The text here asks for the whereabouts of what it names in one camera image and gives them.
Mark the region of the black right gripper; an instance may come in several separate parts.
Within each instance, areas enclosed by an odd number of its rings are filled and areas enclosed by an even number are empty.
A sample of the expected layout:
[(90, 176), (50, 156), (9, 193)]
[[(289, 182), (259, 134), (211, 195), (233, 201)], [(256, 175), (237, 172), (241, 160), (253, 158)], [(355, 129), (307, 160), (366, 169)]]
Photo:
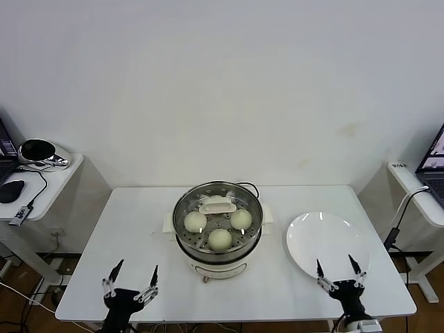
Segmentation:
[(355, 280), (340, 280), (332, 282), (325, 277), (321, 263), (316, 260), (317, 284), (329, 296), (341, 303), (343, 313), (346, 318), (366, 318), (365, 307), (362, 305), (360, 297), (364, 293), (364, 282), (367, 272), (363, 271), (358, 262), (348, 255)]

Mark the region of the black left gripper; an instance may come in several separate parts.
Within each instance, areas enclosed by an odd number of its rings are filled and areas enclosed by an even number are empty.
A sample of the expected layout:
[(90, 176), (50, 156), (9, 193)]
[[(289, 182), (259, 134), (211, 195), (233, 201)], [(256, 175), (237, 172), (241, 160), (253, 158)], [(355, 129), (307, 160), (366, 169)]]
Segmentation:
[(130, 317), (144, 308), (143, 302), (151, 302), (158, 295), (158, 266), (155, 267), (151, 281), (143, 291), (115, 289), (114, 283), (123, 265), (124, 259), (111, 270), (107, 278), (102, 279), (103, 301), (108, 314), (102, 325), (102, 332), (125, 332)]

